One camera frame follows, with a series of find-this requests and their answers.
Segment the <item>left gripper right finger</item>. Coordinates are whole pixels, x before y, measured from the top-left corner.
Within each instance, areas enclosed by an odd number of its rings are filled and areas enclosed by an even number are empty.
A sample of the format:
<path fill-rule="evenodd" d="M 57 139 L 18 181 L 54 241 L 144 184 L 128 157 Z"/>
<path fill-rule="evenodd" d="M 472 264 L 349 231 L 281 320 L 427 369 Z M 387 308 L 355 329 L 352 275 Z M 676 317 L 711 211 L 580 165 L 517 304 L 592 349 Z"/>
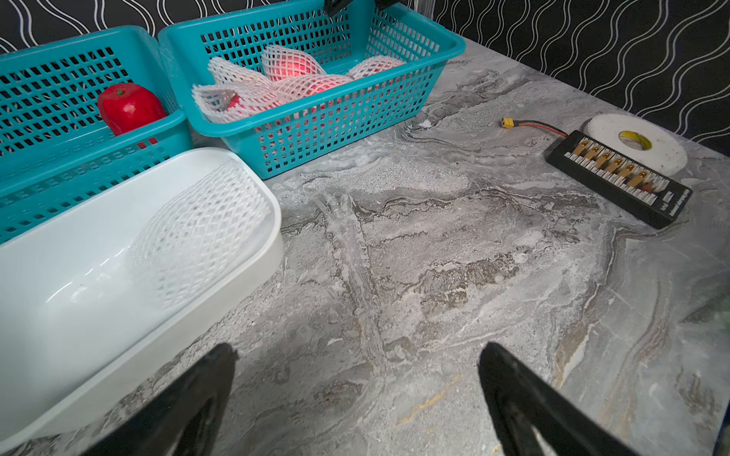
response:
<path fill-rule="evenodd" d="M 542 455 L 539 438 L 558 455 L 633 455 L 497 342 L 478 362 L 481 388 L 506 455 Z"/>

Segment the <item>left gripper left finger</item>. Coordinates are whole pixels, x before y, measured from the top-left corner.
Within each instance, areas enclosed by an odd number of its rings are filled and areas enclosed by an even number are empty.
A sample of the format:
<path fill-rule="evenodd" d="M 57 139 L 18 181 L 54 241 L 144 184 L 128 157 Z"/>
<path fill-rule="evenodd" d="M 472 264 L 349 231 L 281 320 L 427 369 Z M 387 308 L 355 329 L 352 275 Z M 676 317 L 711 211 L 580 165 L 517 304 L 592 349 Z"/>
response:
<path fill-rule="evenodd" d="M 224 418 L 238 355 L 215 346 L 87 455 L 209 455 Z"/>

